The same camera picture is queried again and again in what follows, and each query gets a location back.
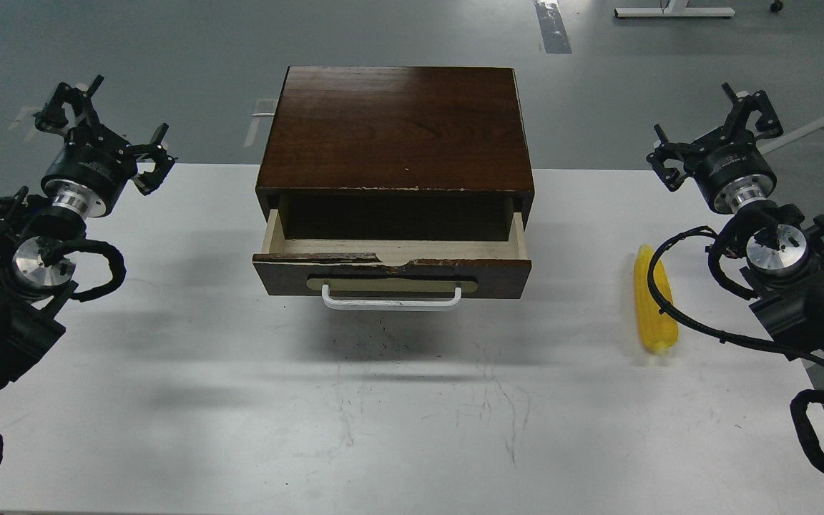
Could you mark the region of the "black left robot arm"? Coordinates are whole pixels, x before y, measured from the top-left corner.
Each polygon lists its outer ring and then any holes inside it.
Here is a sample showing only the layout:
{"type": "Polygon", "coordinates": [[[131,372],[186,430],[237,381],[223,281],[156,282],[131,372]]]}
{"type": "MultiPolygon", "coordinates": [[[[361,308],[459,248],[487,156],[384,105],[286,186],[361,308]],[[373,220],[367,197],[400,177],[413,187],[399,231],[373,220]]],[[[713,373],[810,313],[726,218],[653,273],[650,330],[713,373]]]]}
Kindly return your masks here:
{"type": "Polygon", "coordinates": [[[128,182],[150,195],[176,162],[163,143],[167,124],[144,144],[102,124],[92,104],[102,81],[57,85],[34,117],[37,130],[64,140],[41,195],[24,187],[0,197],[0,389],[65,334],[56,316],[69,300],[96,300],[123,284],[123,254],[89,239],[87,220],[110,215],[128,182]]]}

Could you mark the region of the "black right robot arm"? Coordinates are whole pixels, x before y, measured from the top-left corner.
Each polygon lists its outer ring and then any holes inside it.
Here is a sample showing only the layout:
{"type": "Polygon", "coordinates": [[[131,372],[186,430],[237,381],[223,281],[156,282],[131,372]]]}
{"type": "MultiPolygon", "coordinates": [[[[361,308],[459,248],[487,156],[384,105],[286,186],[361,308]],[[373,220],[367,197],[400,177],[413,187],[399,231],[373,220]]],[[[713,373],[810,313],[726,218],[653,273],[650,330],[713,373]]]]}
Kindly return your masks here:
{"type": "MultiPolygon", "coordinates": [[[[668,190],[694,180],[710,211],[730,219],[720,231],[697,226],[664,241],[643,267],[642,287],[652,296],[655,310],[680,325],[723,343],[824,367],[824,215],[804,227],[797,206],[776,205],[770,199],[776,175],[757,143],[781,137],[784,130],[766,92],[736,92],[729,84],[722,90],[730,100],[730,113],[719,127],[691,142],[677,142],[656,124],[657,144],[645,159],[668,190]],[[713,280],[751,301],[768,339],[704,325],[667,299],[655,280],[655,268],[668,249],[690,237],[712,239],[705,252],[713,280]]],[[[789,407],[805,456],[824,473],[824,391],[804,389],[789,407]]]]}

